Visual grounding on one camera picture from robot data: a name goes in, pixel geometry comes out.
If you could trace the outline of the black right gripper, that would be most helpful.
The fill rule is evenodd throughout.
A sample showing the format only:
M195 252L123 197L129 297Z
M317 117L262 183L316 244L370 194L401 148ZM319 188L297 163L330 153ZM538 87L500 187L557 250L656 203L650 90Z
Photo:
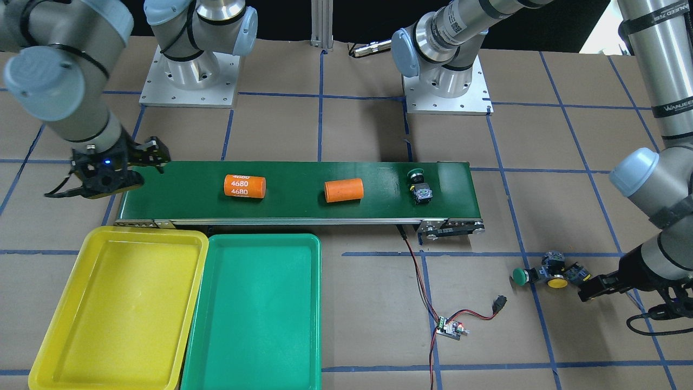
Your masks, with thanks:
M138 144L125 130L109 149L102 152L73 150L72 172L82 185L71 190L71 196L102 198L114 193L126 192L143 186L141 173L132 166L154 166L163 173L163 166L172 160L168 147L151 136L144 144Z

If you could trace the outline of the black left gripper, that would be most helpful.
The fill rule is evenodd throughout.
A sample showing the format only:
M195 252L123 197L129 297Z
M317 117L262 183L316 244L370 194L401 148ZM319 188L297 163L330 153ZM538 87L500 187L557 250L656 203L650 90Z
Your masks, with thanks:
M625 293L637 289L645 292L656 291L661 287L683 286L691 283L691 276L668 279L659 276L646 265L642 247L636 247L619 260L617 271L607 275L591 277L578 286L578 296L582 303L603 295Z

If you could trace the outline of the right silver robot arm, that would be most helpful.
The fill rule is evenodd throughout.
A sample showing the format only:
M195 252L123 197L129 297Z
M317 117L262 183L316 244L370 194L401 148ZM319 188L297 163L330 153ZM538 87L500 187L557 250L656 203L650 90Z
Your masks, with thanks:
M257 10L244 1L146 1L143 10L180 89L216 81L214 54L249 55ZM157 136L137 143L102 99L134 29L120 1L3 1L2 51L14 53L3 81L21 106L70 144L69 175L81 185L47 198L102 198L141 187L134 166L159 173L171 160Z

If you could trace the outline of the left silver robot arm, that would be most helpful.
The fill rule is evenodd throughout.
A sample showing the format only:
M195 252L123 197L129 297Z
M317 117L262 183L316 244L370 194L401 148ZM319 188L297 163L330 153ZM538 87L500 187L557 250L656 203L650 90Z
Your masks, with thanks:
M407 103L416 111L441 113L457 104L463 113L470 89L482 89L478 52L496 24L523 10L540 10L550 1L450 1L421 16L409 27L396 30L389 50L403 79ZM590 275L579 264L567 268L562 258L546 255L536 269L516 269L520 285L535 282L573 282L579 298L632 290L655 291L663 303L627 319L666 321L691 317L691 2L619 1L619 32L633 54L651 104L646 113L657 122L661 143L638 144L626 153L628 135L649 133L643 111L630 106L572 104L575 89L591 87L599 97L611 91L598 81L567 71L557 74L545 62L556 103L570 131L584 174L602 160L616 162L609 180L625 198L648 217L657 234L621 256L616 271Z

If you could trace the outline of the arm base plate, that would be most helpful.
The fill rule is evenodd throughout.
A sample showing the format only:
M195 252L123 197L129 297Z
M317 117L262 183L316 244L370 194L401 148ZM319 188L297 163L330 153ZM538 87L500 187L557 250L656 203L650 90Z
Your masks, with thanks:
M176 62L156 48L139 102L149 107L233 108L243 58L206 51Z
M402 76L401 79L409 114L494 113L478 56L470 69L455 71L440 67L416 77Z

